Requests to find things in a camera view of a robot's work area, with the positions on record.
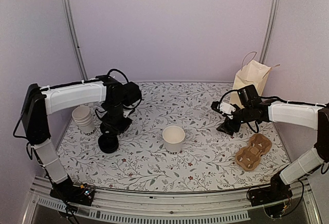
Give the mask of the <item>white paper coffee cup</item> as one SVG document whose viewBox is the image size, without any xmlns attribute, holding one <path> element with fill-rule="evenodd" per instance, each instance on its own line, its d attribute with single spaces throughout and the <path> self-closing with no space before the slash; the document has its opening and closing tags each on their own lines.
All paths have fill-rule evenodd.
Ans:
<svg viewBox="0 0 329 224">
<path fill-rule="evenodd" d="M 162 132 L 164 146 L 168 153 L 177 154 L 181 151 L 185 140 L 185 131 L 176 125 L 166 127 Z"/>
</svg>

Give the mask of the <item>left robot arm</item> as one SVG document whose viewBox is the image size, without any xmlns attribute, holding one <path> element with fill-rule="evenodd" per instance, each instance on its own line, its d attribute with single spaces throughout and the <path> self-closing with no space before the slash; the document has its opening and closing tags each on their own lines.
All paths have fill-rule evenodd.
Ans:
<svg viewBox="0 0 329 224">
<path fill-rule="evenodd" d="M 50 117 L 63 110 L 100 103 L 103 116 L 100 117 L 98 146 L 104 153 L 115 152 L 119 147 L 118 136 L 132 124 L 129 115 L 140 104 L 142 93 L 138 84 L 127 77 L 122 83 L 112 77 L 113 72 L 122 73 L 118 69 L 110 69 L 108 73 L 89 80 L 47 87 L 34 83 L 27 89 L 17 121 L 17 125 L 23 126 L 24 135 L 18 135 L 15 127 L 13 136 L 27 141 L 29 156 L 36 156 L 53 188 L 65 200 L 73 200 L 77 193 L 51 140 Z"/>
</svg>

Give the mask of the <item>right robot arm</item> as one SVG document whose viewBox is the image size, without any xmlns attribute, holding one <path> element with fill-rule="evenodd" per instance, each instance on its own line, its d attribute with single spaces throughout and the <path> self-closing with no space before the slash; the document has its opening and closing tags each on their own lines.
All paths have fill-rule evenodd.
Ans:
<svg viewBox="0 0 329 224">
<path fill-rule="evenodd" d="M 300 139 L 300 156 L 280 172 L 272 176 L 266 189 L 269 201 L 277 201 L 286 192 L 286 187 L 297 179 L 310 175 L 324 164 L 328 164 L 328 105 L 301 101 L 286 101 L 278 96 L 263 97 L 254 85 L 248 85 L 224 94 L 237 93 L 240 104 L 230 104 L 221 97 L 214 101 L 212 110 L 224 116 L 218 131 L 233 135 L 242 124 L 256 126 L 263 122 L 273 123 L 293 154 Z"/>
</svg>

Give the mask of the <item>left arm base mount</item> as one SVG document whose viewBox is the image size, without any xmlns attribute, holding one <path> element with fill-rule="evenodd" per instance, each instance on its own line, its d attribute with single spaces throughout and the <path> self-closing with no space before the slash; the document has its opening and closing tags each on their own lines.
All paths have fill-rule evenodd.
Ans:
<svg viewBox="0 0 329 224">
<path fill-rule="evenodd" d="M 63 202 L 77 203 L 84 206 L 91 206 L 95 188 L 87 183 L 74 185 L 71 178 L 68 177 L 61 183 L 54 183 L 50 179 L 52 189 L 50 196 L 62 200 Z"/>
</svg>

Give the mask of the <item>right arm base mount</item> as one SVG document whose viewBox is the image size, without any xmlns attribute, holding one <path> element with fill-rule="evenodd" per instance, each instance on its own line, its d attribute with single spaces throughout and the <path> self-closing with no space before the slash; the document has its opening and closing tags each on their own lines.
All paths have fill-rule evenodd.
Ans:
<svg viewBox="0 0 329 224">
<path fill-rule="evenodd" d="M 253 207 L 288 199 L 292 196 L 290 185 L 284 184 L 280 178 L 280 173 L 276 173 L 271 177 L 269 186 L 249 189 L 246 194 Z"/>
</svg>

